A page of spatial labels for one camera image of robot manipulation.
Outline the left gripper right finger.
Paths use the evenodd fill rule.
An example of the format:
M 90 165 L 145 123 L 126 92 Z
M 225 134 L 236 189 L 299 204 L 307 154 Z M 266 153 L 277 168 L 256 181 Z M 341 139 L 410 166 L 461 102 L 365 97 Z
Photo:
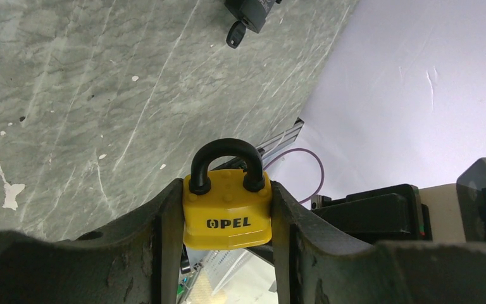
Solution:
M 271 188 L 280 303 L 486 303 L 486 243 L 371 245 Z

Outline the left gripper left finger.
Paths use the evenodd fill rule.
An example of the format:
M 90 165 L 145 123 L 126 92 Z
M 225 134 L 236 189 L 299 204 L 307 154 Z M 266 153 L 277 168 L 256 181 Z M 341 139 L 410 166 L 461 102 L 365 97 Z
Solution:
M 0 231 L 0 303 L 175 303 L 183 182 L 75 240 Z

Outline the small yellow padlock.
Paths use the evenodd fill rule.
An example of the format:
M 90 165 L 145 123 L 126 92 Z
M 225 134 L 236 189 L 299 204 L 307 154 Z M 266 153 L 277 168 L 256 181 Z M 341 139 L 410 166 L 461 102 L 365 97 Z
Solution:
M 184 245 L 234 250 L 272 238 L 273 191 L 258 150 L 241 139 L 217 139 L 194 156 L 184 179 Z

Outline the black head key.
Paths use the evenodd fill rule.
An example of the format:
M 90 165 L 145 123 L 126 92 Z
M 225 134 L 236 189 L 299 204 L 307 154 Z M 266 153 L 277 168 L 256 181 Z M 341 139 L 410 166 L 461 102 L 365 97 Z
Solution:
M 246 25 L 243 21 L 236 21 L 228 31 L 226 37 L 227 45 L 232 49 L 237 49 L 246 34 Z

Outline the black padlock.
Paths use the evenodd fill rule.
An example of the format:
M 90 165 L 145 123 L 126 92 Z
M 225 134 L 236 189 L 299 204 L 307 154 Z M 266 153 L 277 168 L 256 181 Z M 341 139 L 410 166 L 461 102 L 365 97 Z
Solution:
M 224 4 L 238 21 L 258 34 L 272 7 L 282 2 L 282 0 L 226 0 Z

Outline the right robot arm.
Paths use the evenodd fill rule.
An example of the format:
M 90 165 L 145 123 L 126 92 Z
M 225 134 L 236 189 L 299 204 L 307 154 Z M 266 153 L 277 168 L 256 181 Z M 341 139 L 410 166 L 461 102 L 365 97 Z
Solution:
M 486 158 L 453 184 L 418 189 L 399 184 L 345 198 L 316 194 L 311 210 L 348 235 L 377 241 L 486 242 Z

